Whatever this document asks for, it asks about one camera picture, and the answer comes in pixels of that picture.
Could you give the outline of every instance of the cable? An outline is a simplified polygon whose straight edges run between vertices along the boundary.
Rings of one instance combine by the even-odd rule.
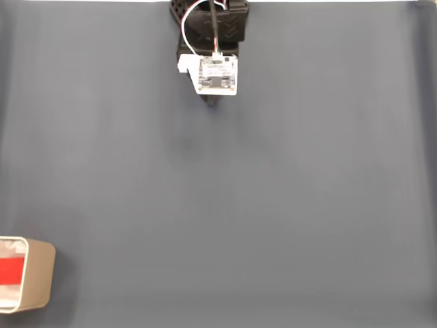
[[[209,0],[209,2],[210,2],[210,10],[211,10],[212,30],[214,32],[214,53],[218,53],[219,52],[219,26],[217,25],[216,6],[214,5],[214,0]]]
[[[185,21],[188,17],[188,15],[202,2],[205,1],[212,1],[212,0],[197,0],[196,2],[194,2],[185,12],[184,17],[182,17],[182,20],[180,21],[180,26],[181,26],[181,31],[182,31],[182,37],[185,41],[186,46],[191,50],[192,53],[196,54],[196,51],[194,50],[194,48],[191,46],[190,42],[188,42],[188,40],[186,39],[186,34],[185,34]],[[223,10],[226,10],[226,5],[224,3],[218,2],[214,0],[214,3],[216,5],[219,5],[223,8]],[[214,33],[214,52],[216,51],[216,48],[218,48],[218,45],[216,46],[216,44],[218,44],[218,39],[216,39],[216,34]]]

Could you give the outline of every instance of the red label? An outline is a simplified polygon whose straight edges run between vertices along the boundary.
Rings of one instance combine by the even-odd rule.
[[[0,285],[19,285],[25,258],[0,258]]]

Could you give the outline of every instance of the gray table surface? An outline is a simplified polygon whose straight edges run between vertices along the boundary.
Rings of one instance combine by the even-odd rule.
[[[436,326],[434,5],[254,3],[216,110],[168,3],[9,10],[0,234],[58,253],[2,327]]]

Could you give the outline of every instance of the gray backdrop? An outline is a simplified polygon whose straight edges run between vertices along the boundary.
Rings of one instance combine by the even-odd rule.
[[[2,327],[435,327],[434,5],[252,4],[211,110],[168,3],[2,3],[0,234],[58,251]]]

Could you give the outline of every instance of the black cable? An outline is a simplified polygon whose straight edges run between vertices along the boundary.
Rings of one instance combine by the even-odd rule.
[[[209,0],[210,2],[210,9],[211,9],[211,23],[212,23],[212,30],[214,32],[214,45],[215,42],[217,42],[217,52],[219,51],[219,26],[217,24],[217,12],[216,12],[216,5],[214,4],[214,0]]]

